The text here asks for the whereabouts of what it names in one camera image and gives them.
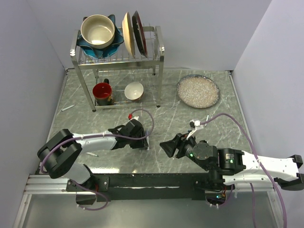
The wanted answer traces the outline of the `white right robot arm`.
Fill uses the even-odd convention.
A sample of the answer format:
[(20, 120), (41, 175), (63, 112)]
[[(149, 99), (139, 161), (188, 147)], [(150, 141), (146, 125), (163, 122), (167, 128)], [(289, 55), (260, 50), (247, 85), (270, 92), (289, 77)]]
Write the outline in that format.
[(261, 184), (272, 186), (277, 183), (281, 189), (299, 191), (304, 188), (304, 176), (299, 173), (303, 160), (299, 155), (285, 159), (261, 156), (251, 153), (217, 148), (205, 140), (178, 133), (169, 141), (161, 142), (160, 147), (169, 158), (189, 158), (205, 171), (205, 177), (196, 185), (204, 190), (220, 191), (231, 185)]

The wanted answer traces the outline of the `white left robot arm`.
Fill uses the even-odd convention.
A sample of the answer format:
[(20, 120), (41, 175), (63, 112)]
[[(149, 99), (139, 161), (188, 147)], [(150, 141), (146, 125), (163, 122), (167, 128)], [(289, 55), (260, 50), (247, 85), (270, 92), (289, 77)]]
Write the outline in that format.
[(46, 169), (52, 179), (66, 177), (82, 190), (97, 190), (96, 177), (87, 165), (76, 162), (78, 156), (99, 150), (121, 149), (127, 145), (132, 149), (149, 147), (147, 132), (136, 118), (101, 133), (76, 134), (62, 129), (39, 149), (37, 156), (41, 168)]

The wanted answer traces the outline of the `white marker with purple tip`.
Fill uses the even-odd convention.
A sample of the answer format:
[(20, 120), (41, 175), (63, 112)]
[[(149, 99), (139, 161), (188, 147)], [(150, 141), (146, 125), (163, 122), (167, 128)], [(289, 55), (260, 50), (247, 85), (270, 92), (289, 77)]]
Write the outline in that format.
[(149, 131), (147, 130), (146, 131), (146, 135), (147, 135), (147, 137), (146, 137), (146, 141), (147, 141), (147, 148), (146, 148), (146, 150), (147, 151), (149, 151), (150, 150), (150, 141), (149, 141)]

